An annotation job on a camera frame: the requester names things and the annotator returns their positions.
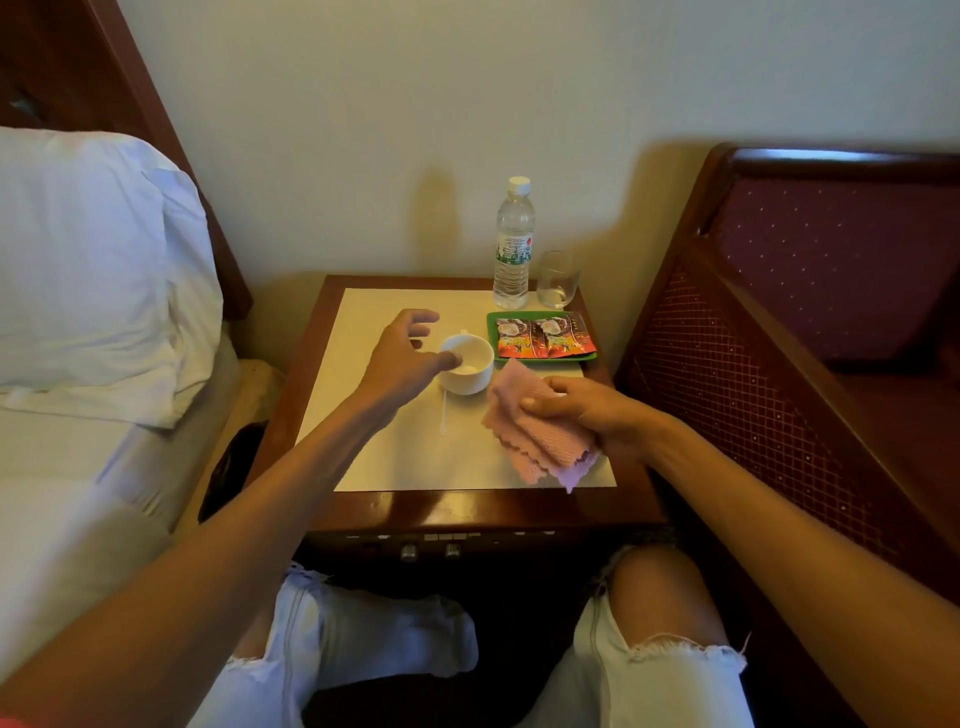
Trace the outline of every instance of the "left hand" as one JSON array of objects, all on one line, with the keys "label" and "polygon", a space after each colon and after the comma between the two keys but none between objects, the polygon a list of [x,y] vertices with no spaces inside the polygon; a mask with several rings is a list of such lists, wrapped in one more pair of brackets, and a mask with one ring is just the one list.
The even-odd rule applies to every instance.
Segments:
[{"label": "left hand", "polygon": [[398,409],[422,392],[440,372],[455,369],[461,358],[453,352],[418,352],[418,337],[430,333],[427,324],[440,314],[422,308],[406,308],[383,329],[373,348],[367,371],[357,393],[365,393]]}]

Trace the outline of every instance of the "leg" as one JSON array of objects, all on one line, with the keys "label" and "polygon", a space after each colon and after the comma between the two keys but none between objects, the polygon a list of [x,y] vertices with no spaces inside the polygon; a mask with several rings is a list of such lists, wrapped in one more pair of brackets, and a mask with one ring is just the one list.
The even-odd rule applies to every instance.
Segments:
[{"label": "leg", "polygon": [[645,546],[623,555],[613,570],[610,610],[630,647],[664,635],[730,644],[700,571],[672,546]]},{"label": "leg", "polygon": [[323,688],[398,674],[448,677],[476,665],[473,621],[433,596],[385,599],[288,570],[224,666],[190,728],[301,726]]},{"label": "leg", "polygon": [[669,546],[635,548],[608,586],[523,728],[753,725],[739,679],[746,661],[692,561]]}]

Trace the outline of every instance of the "green tray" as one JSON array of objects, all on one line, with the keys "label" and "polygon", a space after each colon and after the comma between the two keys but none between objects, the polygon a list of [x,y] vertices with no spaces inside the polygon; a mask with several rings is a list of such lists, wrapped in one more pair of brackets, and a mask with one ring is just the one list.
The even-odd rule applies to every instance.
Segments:
[{"label": "green tray", "polygon": [[[510,361],[513,356],[500,356],[497,353],[497,339],[499,338],[496,330],[497,319],[523,319],[524,321],[536,321],[537,319],[548,319],[561,313],[575,313],[575,311],[494,311],[487,314],[487,338],[490,339],[490,345],[493,347],[493,361]],[[523,363],[536,362],[537,364],[563,364],[566,361],[590,361],[597,357],[597,352],[580,353],[574,356],[561,356],[556,359],[519,359]]]}]

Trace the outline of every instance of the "white cup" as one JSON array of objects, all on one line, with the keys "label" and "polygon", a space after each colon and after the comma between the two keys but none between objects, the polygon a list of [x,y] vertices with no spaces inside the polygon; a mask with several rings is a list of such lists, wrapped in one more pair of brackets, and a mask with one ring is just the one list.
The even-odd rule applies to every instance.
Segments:
[{"label": "white cup", "polygon": [[440,372],[440,386],[447,392],[475,395],[487,388],[493,374],[493,347],[487,339],[464,330],[446,339],[440,351],[456,352],[463,359],[456,369]]}]

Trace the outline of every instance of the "empty glass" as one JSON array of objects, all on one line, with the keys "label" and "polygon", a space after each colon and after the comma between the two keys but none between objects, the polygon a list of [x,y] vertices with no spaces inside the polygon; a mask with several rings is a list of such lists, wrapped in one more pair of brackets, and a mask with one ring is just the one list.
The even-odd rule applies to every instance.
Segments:
[{"label": "empty glass", "polygon": [[544,308],[559,311],[573,301],[580,280],[580,268],[567,251],[548,251],[540,259],[537,298]]}]

